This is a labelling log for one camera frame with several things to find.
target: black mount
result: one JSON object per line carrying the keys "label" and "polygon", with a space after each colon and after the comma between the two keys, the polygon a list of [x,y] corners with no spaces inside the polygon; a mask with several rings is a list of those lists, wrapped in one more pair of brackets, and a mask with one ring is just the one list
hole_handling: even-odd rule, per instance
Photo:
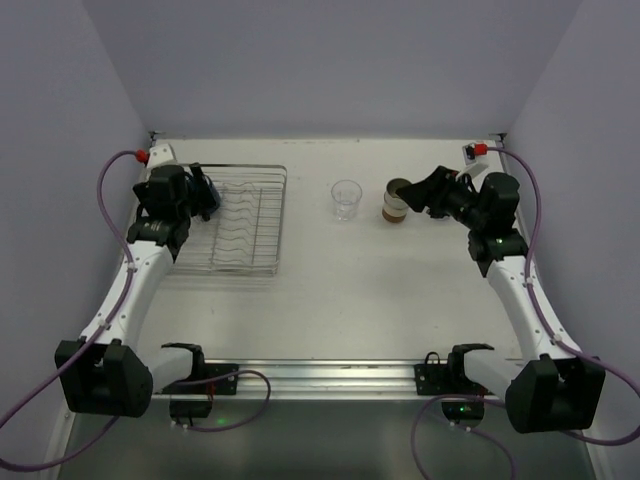
{"label": "black mount", "polygon": [[[440,362],[440,356],[437,353],[429,353],[424,363],[413,366],[416,393],[420,396],[450,393],[490,395],[486,388],[470,381],[464,375],[464,354],[472,350],[493,350],[493,347],[482,343],[456,345],[447,357],[446,363]],[[438,361],[429,361],[432,356],[437,357]]]}
{"label": "black mount", "polygon": [[[63,340],[55,353],[60,368],[85,343]],[[61,376],[69,410],[140,417],[149,406],[153,378],[131,348],[115,342],[93,344]]]}
{"label": "black mount", "polygon": [[451,216],[469,228],[469,253],[482,276],[493,261],[508,256],[524,256],[527,244],[513,228],[520,196],[518,181],[505,173],[490,173],[479,192],[458,172],[438,167],[421,182],[397,190],[412,210],[425,208],[432,218]]}
{"label": "black mount", "polygon": [[519,433],[589,428],[605,371],[580,358],[531,360],[507,388],[509,421]]}
{"label": "black mount", "polygon": [[[219,377],[227,373],[237,372],[240,366],[237,363],[204,363],[196,375],[187,380],[203,380],[205,378]],[[206,399],[198,400],[171,400],[169,402],[169,416],[177,423],[187,420],[193,425],[194,418],[207,418],[213,409],[213,396],[235,395],[238,388],[238,376],[218,380],[208,385],[182,386],[169,385],[162,390],[163,395],[206,395]]]}

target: cable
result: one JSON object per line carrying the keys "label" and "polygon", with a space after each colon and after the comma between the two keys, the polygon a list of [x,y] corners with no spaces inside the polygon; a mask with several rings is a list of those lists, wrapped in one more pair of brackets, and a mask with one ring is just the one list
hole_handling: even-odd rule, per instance
{"label": "cable", "polygon": [[253,415],[251,415],[250,417],[247,417],[244,420],[241,420],[238,423],[233,423],[231,425],[225,425],[225,426],[222,426],[222,427],[212,427],[212,428],[195,427],[195,426],[191,425],[191,426],[187,427],[188,430],[193,430],[195,432],[201,432],[201,433],[226,432],[227,430],[233,430],[235,428],[242,427],[243,425],[246,425],[247,423],[252,422],[253,420],[255,420],[256,418],[258,418],[260,415],[262,415],[264,413],[264,411],[267,408],[267,405],[269,404],[269,399],[271,398],[271,382],[269,382],[269,379],[263,373],[260,373],[257,370],[239,370],[237,372],[226,373],[226,374],[220,375],[218,377],[205,378],[204,380],[193,380],[193,381],[188,381],[188,382],[177,382],[177,383],[175,383],[175,385],[180,385],[182,387],[193,387],[193,386],[196,386],[196,385],[207,385],[209,383],[217,382],[219,380],[226,380],[229,377],[234,377],[234,376],[239,377],[241,375],[255,375],[256,377],[260,377],[262,380],[264,380],[264,383],[267,385],[267,396],[265,397],[265,399],[262,402],[262,405],[260,406],[258,411],[256,413],[254,413]]}
{"label": "cable", "polygon": [[[527,175],[529,175],[529,179],[531,180],[531,184],[533,185],[533,191],[536,197],[536,220],[534,222],[534,227],[533,227],[533,233],[531,234],[531,242],[529,245],[529,252],[527,253],[527,257],[525,260],[525,264],[524,264],[524,276],[525,279],[529,279],[531,278],[531,263],[533,262],[533,253],[536,247],[536,244],[538,243],[538,234],[540,233],[540,224],[542,222],[542,196],[540,194],[540,187],[538,185],[538,181],[533,173],[533,170],[531,169],[531,167],[527,164],[527,162],[525,162],[522,157],[520,157],[519,155],[510,152],[507,149],[504,148],[499,148],[499,147],[489,147],[487,149],[488,151],[493,151],[493,152],[498,152],[498,153],[503,153],[511,158],[513,158],[515,161],[517,161],[520,165],[522,165],[522,168],[525,169],[525,171],[527,172]],[[547,318],[544,316],[544,312],[542,311],[542,308],[540,307],[540,302],[538,301],[538,297],[536,296],[536,292],[535,289],[533,288],[533,285],[527,282],[527,292],[529,293],[529,298],[531,299],[531,303],[533,305],[534,310],[536,311],[536,314],[538,315],[538,317],[540,318],[540,323],[542,323],[542,327],[545,329],[545,331],[547,332],[547,335],[549,335],[551,338],[554,339],[555,343],[561,348],[563,349],[565,352],[578,357],[586,362],[592,363],[593,365],[596,365],[610,373],[612,373],[613,375],[615,375],[616,377],[618,377],[620,380],[622,380],[623,382],[625,382],[627,385],[629,385],[631,387],[631,389],[636,393],[636,395],[638,395],[638,397],[640,398],[640,385],[638,385],[629,375],[627,375],[625,372],[619,370],[617,367],[614,367],[613,365],[609,365],[606,362],[603,362],[602,360],[598,360],[597,358],[593,358],[590,357],[586,354],[584,354],[583,352],[580,352],[578,350],[575,350],[573,348],[571,348],[570,346],[568,346],[567,344],[565,344],[559,337],[556,335],[556,333],[553,331],[553,329],[551,328],[551,325],[549,325],[549,322],[547,321]],[[575,439],[578,440],[582,440],[583,442],[586,443],[591,443],[594,445],[601,445],[601,446],[606,446],[606,447],[615,447],[615,446],[620,446],[620,445],[626,445],[627,443],[631,443],[634,440],[636,440],[638,437],[640,437],[640,425],[638,425],[638,427],[631,432],[628,435],[625,435],[624,437],[620,437],[614,440],[601,440],[601,439],[597,439],[597,438],[591,438],[591,437],[587,437],[585,435],[582,435],[581,433],[576,433],[576,432],[564,432],[565,434],[569,435],[570,437],[573,437]]]}
{"label": "cable", "polygon": [[[413,420],[413,424],[411,425],[411,455],[413,456],[413,460],[414,462],[416,462],[416,466],[418,467],[418,470],[420,471],[420,474],[422,475],[422,477],[425,480],[431,480],[431,477],[429,476],[429,474],[427,473],[427,471],[425,470],[424,466],[422,465],[422,463],[420,462],[420,458],[418,457],[418,448],[417,448],[417,444],[416,444],[416,432],[418,430],[418,424],[420,423],[420,419],[422,418],[422,415],[424,414],[424,412],[427,411],[427,409],[433,405],[436,402],[439,402],[441,400],[467,400],[467,401],[472,401],[472,402],[483,402],[487,405],[493,405],[494,407],[501,407],[504,408],[504,403],[502,403],[499,400],[491,400],[488,398],[484,398],[484,397],[479,397],[476,395],[459,395],[459,394],[454,394],[454,395],[436,395],[433,398],[430,398],[429,400],[427,400],[424,405],[422,405],[422,407],[420,407],[420,410],[418,411],[418,414],[416,415],[416,418]],[[511,455],[511,453],[507,450],[507,447],[504,446],[504,444],[502,444],[497,438],[493,437],[492,435],[489,435],[486,432],[483,432],[481,430],[476,430],[475,428],[467,428],[464,426],[460,426],[460,425],[456,425],[457,428],[461,428],[463,430],[466,430],[469,433],[473,433],[475,435],[478,435],[482,438],[484,438],[485,440],[489,440],[491,443],[493,443],[496,447],[498,447],[500,450],[502,450],[504,452],[504,454],[506,455],[507,459],[509,460],[509,466],[510,466],[510,480],[515,480],[516,478],[516,462],[515,459],[513,458],[513,455]]]}
{"label": "cable", "polygon": [[[122,235],[118,231],[118,227],[116,227],[116,225],[113,223],[113,220],[111,220],[111,217],[107,212],[107,209],[104,205],[104,198],[102,196],[102,184],[104,182],[104,177],[107,171],[109,170],[111,165],[115,163],[116,160],[118,160],[121,157],[124,157],[125,155],[136,156],[136,154],[137,152],[134,152],[131,150],[123,150],[121,152],[116,153],[113,157],[111,157],[107,161],[107,163],[105,163],[104,167],[102,167],[102,170],[100,171],[100,175],[98,176],[98,184],[97,184],[98,207],[100,208],[100,213],[102,213],[102,216],[105,222],[107,223],[107,226],[111,230],[111,233],[113,234],[113,236],[116,238],[116,240],[124,250],[124,254],[127,257],[127,261],[129,262],[130,265],[133,265],[133,255],[129,250],[129,245],[127,244],[125,239],[122,237]],[[131,284],[133,282],[133,273],[134,273],[133,269],[127,270],[127,277],[125,279],[124,287],[122,288],[122,293],[120,293],[120,296],[118,297],[118,300],[116,301],[115,305],[105,317],[105,327],[98,328],[96,332],[85,342],[85,344],[82,347],[80,347],[78,351],[75,354],[73,354],[71,358],[69,358],[69,360],[67,360],[60,368],[58,368],[55,372],[53,372],[49,377],[44,379],[42,383],[40,383],[31,392],[27,393],[24,396],[24,398],[22,398],[18,403],[16,403],[11,409],[9,409],[7,413],[5,413],[2,417],[0,417],[0,430],[2,430],[2,428],[7,424],[7,422],[9,422],[9,420],[11,420],[16,413],[22,410],[22,408],[27,403],[33,400],[38,394],[40,394],[40,392],[42,392],[45,388],[51,385],[58,377],[60,377],[60,375],[66,372],[69,369],[69,367],[73,365],[73,363],[75,363],[87,351],[87,349],[89,349],[89,347],[91,347],[91,345],[95,343],[95,341],[100,337],[100,335],[102,334],[106,326],[109,325],[111,321],[115,318],[116,314],[118,313],[118,310],[120,310],[120,307],[124,303],[125,298],[127,297],[129,290],[131,289]],[[86,445],[79,448],[75,452],[67,454],[61,458],[51,460],[46,463],[32,464],[32,465],[12,463],[0,458],[0,468],[5,470],[10,470],[13,472],[26,473],[26,472],[38,472],[40,470],[46,470],[48,468],[61,465],[77,457],[86,449],[88,449],[93,444],[95,444],[100,438],[102,438],[102,436],[105,433],[107,433],[107,431],[116,423],[117,420],[118,420],[118,417],[111,418],[102,428],[102,430],[100,430],[98,434],[91,441],[89,441]]]}

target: red connector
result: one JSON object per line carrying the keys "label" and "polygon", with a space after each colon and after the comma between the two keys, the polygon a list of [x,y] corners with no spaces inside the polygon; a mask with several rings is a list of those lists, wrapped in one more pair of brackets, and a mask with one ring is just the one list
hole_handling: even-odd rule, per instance
{"label": "red connector", "polygon": [[136,160],[144,165],[147,165],[147,163],[149,163],[149,153],[145,152],[144,150],[138,150],[136,152]]}
{"label": "red connector", "polygon": [[486,155],[489,147],[487,147],[487,145],[485,145],[484,143],[476,143],[473,146],[473,153],[476,155],[476,157],[480,157],[482,155]]}

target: white table surface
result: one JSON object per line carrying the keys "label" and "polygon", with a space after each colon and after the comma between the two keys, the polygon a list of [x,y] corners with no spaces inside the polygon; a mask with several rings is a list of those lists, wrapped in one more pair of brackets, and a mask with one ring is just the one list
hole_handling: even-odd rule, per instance
{"label": "white table surface", "polygon": [[[486,342],[505,357],[520,355],[500,301],[469,257],[466,228],[413,212],[392,225],[381,215],[388,180],[461,168],[468,141],[168,142],[182,163],[286,166],[281,263],[266,280],[168,277],[139,353],[189,342],[217,359],[419,359]],[[490,158],[500,170],[497,155]],[[332,215],[330,189],[345,178],[364,195],[358,216],[343,223]]]}

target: metal rack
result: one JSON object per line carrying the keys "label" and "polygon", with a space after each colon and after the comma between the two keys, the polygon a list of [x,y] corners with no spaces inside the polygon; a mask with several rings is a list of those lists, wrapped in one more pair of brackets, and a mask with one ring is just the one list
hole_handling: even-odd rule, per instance
{"label": "metal rack", "polygon": [[170,274],[275,275],[287,170],[279,165],[202,165],[222,206],[208,222],[195,219]]}

